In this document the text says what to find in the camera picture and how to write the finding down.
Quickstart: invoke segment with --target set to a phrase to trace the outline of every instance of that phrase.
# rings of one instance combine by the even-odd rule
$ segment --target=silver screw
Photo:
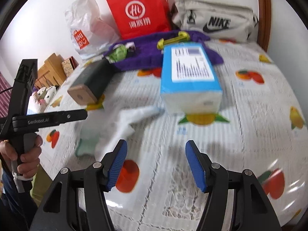
[[[68,172],[68,168],[67,167],[64,167],[60,170],[60,173],[61,174],[66,174]]]
[[[99,168],[101,166],[102,166],[102,164],[100,162],[93,163],[93,168]]]
[[[212,163],[212,168],[219,169],[220,165],[216,162]]]
[[[252,176],[252,171],[250,169],[245,169],[245,174],[248,176]]]

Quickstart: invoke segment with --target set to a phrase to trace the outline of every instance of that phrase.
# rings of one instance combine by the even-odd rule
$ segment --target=purple cloth
[[[120,41],[113,44],[104,55],[107,56],[116,44],[125,45],[128,42],[134,42],[136,47],[135,55],[125,60],[116,62],[114,65],[121,71],[160,68],[163,65],[163,54],[161,53],[161,50],[157,49],[157,43],[162,38],[167,40],[179,36],[178,32],[179,30],[159,32]],[[210,40],[208,36],[199,31],[186,32],[189,33],[190,40],[192,42],[199,42],[202,44],[213,65],[222,64],[224,62],[222,57],[217,52],[205,46],[204,41]]]

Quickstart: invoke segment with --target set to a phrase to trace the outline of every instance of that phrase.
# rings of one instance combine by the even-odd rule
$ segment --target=blue and white package
[[[217,113],[222,89],[200,43],[165,46],[161,98],[168,113]]]

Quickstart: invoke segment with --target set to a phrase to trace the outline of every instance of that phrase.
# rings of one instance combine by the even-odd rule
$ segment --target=purple curtain
[[[0,92],[10,88],[11,86],[0,73]],[[11,98],[11,90],[0,94],[0,118],[7,116],[7,111],[9,110],[9,103]]]

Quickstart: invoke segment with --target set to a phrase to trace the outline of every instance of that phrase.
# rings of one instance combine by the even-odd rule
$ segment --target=hand
[[[20,156],[20,160],[23,162],[17,167],[18,173],[22,174],[24,178],[33,177],[38,171],[39,155],[42,150],[40,146],[43,144],[43,139],[37,136],[34,147],[26,154]],[[10,166],[11,161],[17,160],[17,153],[15,149],[7,141],[1,141],[0,153],[3,156],[5,162]]]

